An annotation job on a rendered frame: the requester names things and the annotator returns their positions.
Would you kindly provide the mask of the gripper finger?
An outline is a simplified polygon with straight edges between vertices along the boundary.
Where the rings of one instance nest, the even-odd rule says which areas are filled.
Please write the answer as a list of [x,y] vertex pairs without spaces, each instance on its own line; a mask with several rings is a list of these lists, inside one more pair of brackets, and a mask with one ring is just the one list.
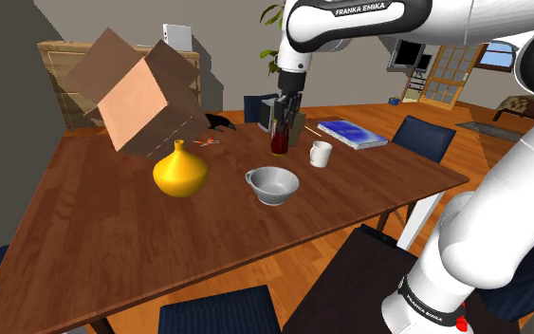
[[282,95],[274,102],[273,119],[276,127],[285,124],[288,114],[288,106],[289,97],[287,95]]
[[289,99],[289,124],[290,125],[293,124],[293,122],[294,122],[294,120],[296,118],[296,114],[300,110],[302,96],[303,95],[301,93],[297,93],[297,94],[294,94]]

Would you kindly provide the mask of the grey box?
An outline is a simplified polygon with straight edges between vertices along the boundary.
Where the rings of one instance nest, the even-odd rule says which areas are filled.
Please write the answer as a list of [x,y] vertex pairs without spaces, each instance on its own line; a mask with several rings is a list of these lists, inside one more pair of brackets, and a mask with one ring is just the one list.
[[258,126],[265,132],[271,132],[273,123],[274,103],[276,98],[262,100],[260,104],[260,115]]

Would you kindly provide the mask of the olive box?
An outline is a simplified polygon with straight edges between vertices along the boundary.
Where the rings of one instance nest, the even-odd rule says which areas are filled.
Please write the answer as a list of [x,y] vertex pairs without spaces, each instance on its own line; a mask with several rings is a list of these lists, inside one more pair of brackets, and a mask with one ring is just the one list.
[[295,114],[292,126],[289,129],[288,147],[294,147],[299,139],[299,136],[304,128],[306,114],[300,110]]

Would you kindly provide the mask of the dark red bottle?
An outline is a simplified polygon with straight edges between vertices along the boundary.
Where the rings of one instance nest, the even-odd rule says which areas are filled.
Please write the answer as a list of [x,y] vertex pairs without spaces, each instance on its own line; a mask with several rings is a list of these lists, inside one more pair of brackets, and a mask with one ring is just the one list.
[[275,121],[271,131],[270,150],[273,155],[285,155],[288,150],[289,127],[286,121]]

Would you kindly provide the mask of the white mug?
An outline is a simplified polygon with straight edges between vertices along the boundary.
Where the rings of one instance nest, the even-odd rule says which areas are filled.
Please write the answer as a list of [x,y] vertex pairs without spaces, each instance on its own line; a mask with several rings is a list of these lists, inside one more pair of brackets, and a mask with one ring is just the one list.
[[314,141],[309,152],[310,164],[314,167],[324,168],[327,165],[333,146],[322,140]]

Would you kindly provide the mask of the blue book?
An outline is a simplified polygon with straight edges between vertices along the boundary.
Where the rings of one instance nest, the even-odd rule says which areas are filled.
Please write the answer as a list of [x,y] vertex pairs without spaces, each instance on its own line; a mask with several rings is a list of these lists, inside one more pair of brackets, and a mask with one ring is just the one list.
[[355,150],[378,147],[389,142],[386,138],[350,121],[320,121],[318,128]]

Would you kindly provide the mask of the black curved figure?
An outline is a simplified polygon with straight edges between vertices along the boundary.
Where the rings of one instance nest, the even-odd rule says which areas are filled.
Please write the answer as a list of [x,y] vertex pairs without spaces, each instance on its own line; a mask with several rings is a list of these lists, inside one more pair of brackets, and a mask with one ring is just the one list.
[[236,130],[235,125],[227,118],[211,113],[205,114],[206,118],[210,122],[210,129],[218,132],[222,132],[221,126],[228,127],[232,130]]

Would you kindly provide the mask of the green house plant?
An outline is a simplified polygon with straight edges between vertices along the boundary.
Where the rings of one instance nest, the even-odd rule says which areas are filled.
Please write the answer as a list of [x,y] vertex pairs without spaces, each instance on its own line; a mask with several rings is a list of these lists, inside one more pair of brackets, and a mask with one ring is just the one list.
[[[264,24],[265,26],[275,25],[278,28],[282,28],[283,16],[284,6],[282,4],[273,4],[263,10],[259,22]],[[276,64],[277,55],[278,51],[274,49],[265,49],[260,52],[261,59],[265,59],[266,57],[271,58],[271,60],[267,64],[268,76],[280,72],[280,67],[278,67]]]

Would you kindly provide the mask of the grey bowl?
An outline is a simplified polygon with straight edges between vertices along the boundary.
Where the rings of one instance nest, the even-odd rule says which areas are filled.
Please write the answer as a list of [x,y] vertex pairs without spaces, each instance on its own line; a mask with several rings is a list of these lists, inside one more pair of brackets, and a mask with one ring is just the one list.
[[274,166],[250,170],[245,174],[245,180],[258,199],[268,206],[283,204],[300,186],[295,174]]

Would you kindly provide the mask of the yellow vase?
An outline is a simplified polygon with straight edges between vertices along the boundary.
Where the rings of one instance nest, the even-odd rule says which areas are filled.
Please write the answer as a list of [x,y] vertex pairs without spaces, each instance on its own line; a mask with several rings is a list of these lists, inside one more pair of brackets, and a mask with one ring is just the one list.
[[187,197],[204,186],[209,167],[203,159],[185,149],[183,139],[177,139],[174,145],[174,151],[155,165],[153,179],[164,194]]

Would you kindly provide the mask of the small shelf rack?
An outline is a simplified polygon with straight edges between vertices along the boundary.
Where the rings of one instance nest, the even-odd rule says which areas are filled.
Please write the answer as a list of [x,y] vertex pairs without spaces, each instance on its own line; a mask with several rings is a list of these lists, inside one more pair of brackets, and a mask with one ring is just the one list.
[[427,78],[425,73],[423,71],[413,70],[407,79],[400,101],[418,102],[426,83]]

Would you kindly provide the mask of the white box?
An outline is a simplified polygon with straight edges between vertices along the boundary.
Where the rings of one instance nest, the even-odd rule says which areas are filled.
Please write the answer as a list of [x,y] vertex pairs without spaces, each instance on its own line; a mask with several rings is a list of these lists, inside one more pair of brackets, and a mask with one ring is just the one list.
[[188,26],[163,24],[163,41],[178,51],[192,51],[192,28]]

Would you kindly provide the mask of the open brown cardboard box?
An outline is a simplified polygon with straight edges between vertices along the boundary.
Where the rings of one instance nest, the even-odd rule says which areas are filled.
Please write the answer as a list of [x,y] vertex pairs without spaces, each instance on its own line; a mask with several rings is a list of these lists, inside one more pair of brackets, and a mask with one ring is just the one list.
[[161,159],[210,127],[191,88],[199,74],[165,42],[141,55],[108,28],[66,82],[97,105],[116,151]]

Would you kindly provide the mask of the wooden glass pane door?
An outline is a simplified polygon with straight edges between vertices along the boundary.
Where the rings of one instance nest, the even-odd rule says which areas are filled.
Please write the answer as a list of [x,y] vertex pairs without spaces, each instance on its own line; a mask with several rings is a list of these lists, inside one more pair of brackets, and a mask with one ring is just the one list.
[[483,49],[482,45],[440,47],[418,101],[451,110]]

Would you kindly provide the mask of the dark robot stand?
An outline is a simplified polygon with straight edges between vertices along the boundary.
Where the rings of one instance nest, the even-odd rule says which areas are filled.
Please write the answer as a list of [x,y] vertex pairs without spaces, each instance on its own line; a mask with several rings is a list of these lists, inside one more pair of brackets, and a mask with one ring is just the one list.
[[417,257],[363,224],[354,229],[286,321],[283,334],[392,334],[381,303]]

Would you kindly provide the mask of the grey floor rug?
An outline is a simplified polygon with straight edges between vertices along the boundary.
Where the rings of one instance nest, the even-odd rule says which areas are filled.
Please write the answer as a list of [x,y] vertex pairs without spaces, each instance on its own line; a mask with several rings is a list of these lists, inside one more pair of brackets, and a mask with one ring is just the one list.
[[504,128],[500,128],[500,127],[496,127],[490,124],[476,122],[476,121],[456,123],[456,126],[469,129],[471,131],[484,134],[487,136],[491,136],[497,139],[507,140],[510,142],[515,142],[520,138],[518,133],[511,132]]

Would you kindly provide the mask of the brown wooden table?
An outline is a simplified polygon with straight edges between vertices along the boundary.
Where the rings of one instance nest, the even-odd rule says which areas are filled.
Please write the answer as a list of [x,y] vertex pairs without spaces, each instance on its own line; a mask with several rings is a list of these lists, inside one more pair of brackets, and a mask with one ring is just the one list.
[[[405,106],[311,107],[306,126],[348,119],[391,136]],[[467,178],[395,144],[354,150],[336,143],[324,168],[309,162],[316,135],[304,129],[283,157],[253,123],[194,146],[209,165],[187,198],[162,193],[153,162],[117,153],[103,134],[61,139],[0,265],[0,334],[60,334],[164,295],[193,298],[201,282],[263,258],[283,277],[268,285],[278,317],[289,318],[322,272],[285,251],[381,213],[465,184]],[[245,180],[253,169],[287,169],[300,181],[283,204],[262,203]]]

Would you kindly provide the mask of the window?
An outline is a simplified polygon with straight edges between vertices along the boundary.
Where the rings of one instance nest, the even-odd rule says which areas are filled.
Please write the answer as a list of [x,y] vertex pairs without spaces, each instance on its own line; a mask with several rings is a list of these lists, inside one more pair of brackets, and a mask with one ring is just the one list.
[[513,46],[506,43],[481,44],[475,67],[487,70],[511,72],[516,60]]

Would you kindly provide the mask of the light wooden dresser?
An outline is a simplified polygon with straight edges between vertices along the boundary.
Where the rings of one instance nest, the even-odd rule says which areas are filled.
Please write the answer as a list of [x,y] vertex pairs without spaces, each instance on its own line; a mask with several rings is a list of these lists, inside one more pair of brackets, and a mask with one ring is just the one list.
[[71,88],[66,79],[91,46],[92,43],[67,41],[44,41],[37,45],[67,131],[104,127],[97,105]]

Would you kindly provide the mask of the patterned low bed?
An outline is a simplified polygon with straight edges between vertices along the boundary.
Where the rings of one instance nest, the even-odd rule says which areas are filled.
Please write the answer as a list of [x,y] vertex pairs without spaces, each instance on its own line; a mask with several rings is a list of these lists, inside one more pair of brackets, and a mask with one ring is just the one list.
[[507,97],[495,109],[492,120],[499,120],[503,113],[534,120],[534,95]]

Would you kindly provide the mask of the black wall television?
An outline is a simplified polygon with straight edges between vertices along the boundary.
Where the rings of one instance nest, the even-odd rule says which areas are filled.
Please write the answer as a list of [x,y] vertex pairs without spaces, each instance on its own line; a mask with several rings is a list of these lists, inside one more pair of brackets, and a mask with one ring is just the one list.
[[391,53],[388,69],[412,69],[425,73],[431,63],[432,55],[425,53],[424,44],[397,40]]

